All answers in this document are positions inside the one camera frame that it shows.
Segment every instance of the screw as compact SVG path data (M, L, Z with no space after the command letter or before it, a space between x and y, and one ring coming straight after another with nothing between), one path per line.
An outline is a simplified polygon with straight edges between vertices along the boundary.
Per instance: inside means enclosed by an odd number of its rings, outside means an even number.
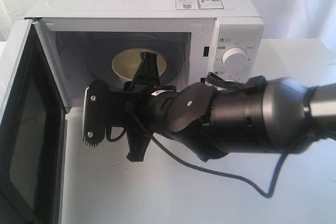
M92 138L93 137L93 132L92 131L89 131L88 132L88 138Z

